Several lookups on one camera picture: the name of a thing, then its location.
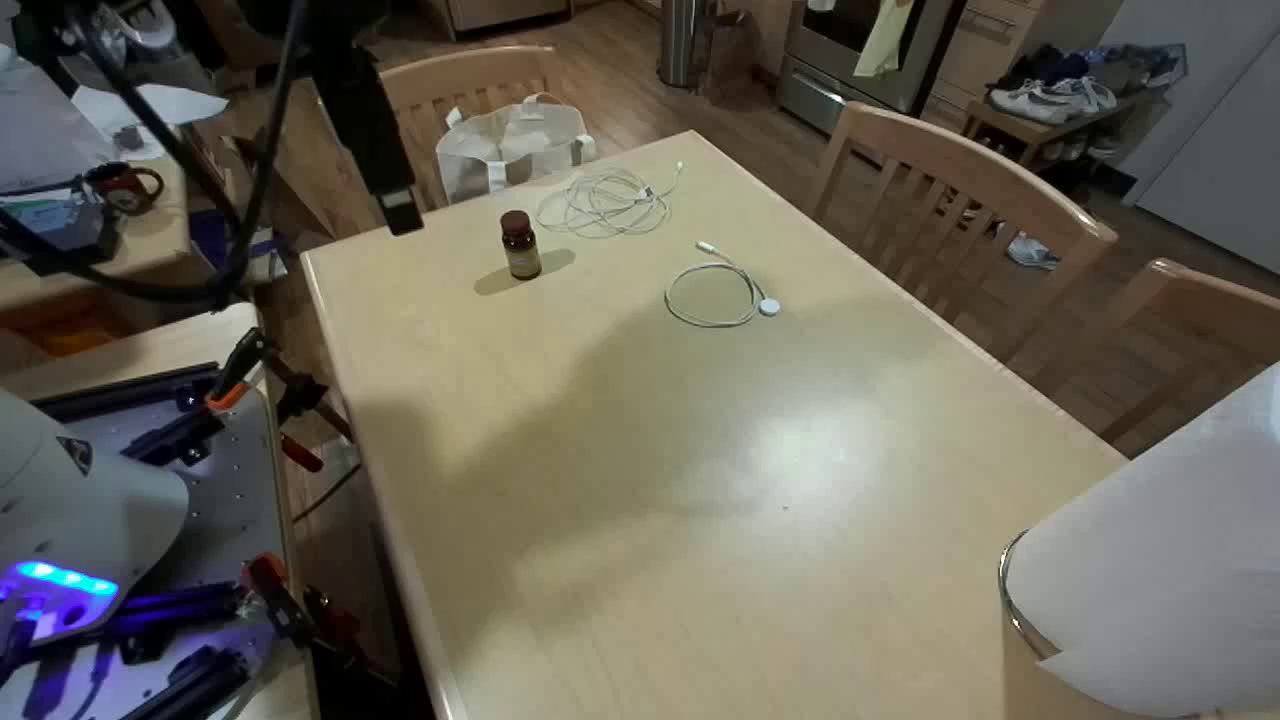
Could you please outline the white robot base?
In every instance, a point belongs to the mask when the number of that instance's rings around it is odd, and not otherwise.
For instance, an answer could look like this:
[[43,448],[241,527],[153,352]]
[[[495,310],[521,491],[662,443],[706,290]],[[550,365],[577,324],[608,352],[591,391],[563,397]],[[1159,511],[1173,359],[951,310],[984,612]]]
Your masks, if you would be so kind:
[[0,391],[0,600],[30,646],[82,637],[189,524],[181,471],[153,469]]

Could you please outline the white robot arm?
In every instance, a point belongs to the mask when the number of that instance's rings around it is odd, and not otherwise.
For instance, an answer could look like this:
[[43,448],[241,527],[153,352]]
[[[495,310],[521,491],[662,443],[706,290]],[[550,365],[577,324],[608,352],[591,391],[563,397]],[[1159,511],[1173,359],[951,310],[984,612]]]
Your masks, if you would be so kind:
[[274,171],[286,92],[307,78],[321,92],[340,144],[351,154],[355,171],[374,202],[390,233],[413,233],[419,224],[419,205],[413,202],[413,163],[400,142],[400,126],[374,61],[360,48],[360,38],[386,13],[386,0],[234,0],[234,13],[253,32],[281,46],[268,126],[258,131],[258,163],[253,171],[253,191],[231,205],[215,186],[213,168],[161,122],[161,114],[139,97],[139,83],[108,51],[101,38],[101,15],[108,0],[15,0],[15,22],[27,29],[40,51],[82,51],[125,110],[161,142],[161,147],[181,163],[181,171],[205,189],[231,227],[227,262],[205,283],[148,283],[94,271],[91,265],[57,262],[57,271],[75,280],[155,300],[155,304],[223,304],[241,296],[248,271],[253,233],[258,227],[268,180]]

